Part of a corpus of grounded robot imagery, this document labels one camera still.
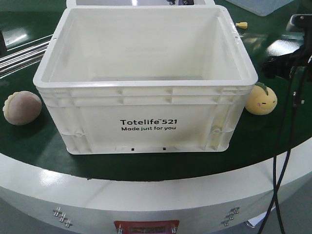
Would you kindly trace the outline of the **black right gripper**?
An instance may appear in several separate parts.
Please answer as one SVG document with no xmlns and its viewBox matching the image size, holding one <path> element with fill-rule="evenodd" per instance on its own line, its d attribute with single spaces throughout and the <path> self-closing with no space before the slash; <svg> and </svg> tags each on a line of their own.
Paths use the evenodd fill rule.
<svg viewBox="0 0 312 234">
<path fill-rule="evenodd" d="M 294 14 L 286 27 L 290 32 L 302 32 L 303 44 L 294 52 L 280 56 L 271 56 L 262 64 L 262 72 L 267 78 L 276 76 L 291 80 L 291 71 L 296 66 L 306 67 L 312 75 L 312 16 Z"/>
</svg>

